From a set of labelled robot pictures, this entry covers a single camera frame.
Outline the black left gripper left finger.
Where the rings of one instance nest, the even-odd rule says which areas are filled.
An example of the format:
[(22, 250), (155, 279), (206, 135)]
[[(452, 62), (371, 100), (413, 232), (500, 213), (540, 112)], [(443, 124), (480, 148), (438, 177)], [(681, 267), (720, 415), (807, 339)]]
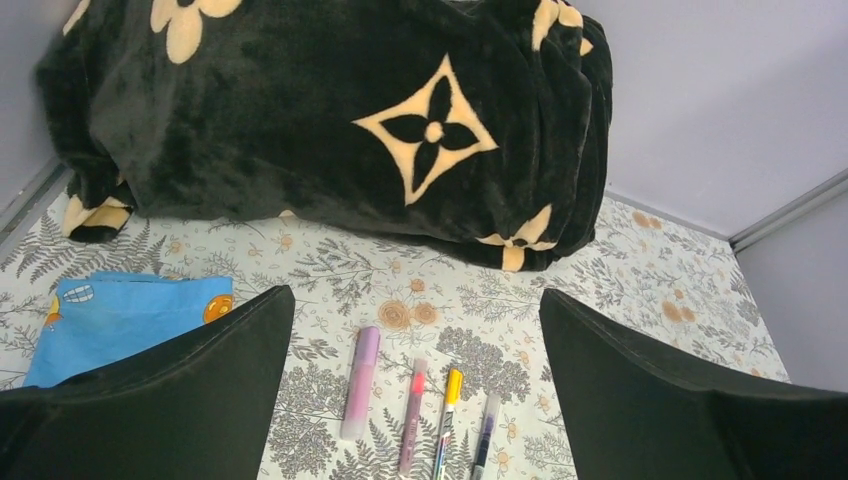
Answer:
[(292, 333), (272, 287), (206, 326), (1, 395), (5, 479), (254, 479)]

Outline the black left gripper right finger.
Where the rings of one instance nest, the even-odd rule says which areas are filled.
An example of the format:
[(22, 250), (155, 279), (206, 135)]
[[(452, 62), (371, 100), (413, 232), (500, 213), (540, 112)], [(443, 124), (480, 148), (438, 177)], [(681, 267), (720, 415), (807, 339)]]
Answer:
[(581, 479), (843, 479), (847, 396), (686, 353), (548, 289), (539, 317)]

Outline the clear pen cap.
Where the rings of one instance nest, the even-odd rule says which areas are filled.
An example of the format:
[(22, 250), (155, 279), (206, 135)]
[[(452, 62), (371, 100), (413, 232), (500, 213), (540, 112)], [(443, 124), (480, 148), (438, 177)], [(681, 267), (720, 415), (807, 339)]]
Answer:
[(482, 434), (491, 435), (493, 433), (496, 427), (500, 405), (501, 397), (498, 394), (491, 393), (488, 395), (483, 416)]

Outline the dark purple pen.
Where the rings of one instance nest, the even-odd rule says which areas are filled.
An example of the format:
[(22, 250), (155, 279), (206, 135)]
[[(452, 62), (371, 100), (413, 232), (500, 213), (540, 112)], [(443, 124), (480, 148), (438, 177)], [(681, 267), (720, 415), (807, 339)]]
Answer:
[(481, 429), (479, 444), (476, 449), (475, 461), (470, 477), (471, 480), (481, 480), (484, 475), (493, 431), (494, 422), (487, 420)]

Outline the pink highlighter pen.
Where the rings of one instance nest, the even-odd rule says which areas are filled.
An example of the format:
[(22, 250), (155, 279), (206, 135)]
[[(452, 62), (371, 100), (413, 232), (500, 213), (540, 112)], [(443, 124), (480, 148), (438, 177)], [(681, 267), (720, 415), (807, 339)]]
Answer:
[(340, 428), (340, 436), (343, 440), (359, 440), (364, 435), (375, 370), (375, 359), (354, 361)]

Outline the purple highlighter cap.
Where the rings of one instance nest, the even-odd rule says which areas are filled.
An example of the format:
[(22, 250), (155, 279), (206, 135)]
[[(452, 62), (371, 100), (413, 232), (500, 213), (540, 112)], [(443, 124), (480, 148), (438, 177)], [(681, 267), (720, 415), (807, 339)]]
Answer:
[(354, 369), (376, 365), (380, 340), (381, 332), (378, 327), (370, 326), (359, 331), (353, 360)]

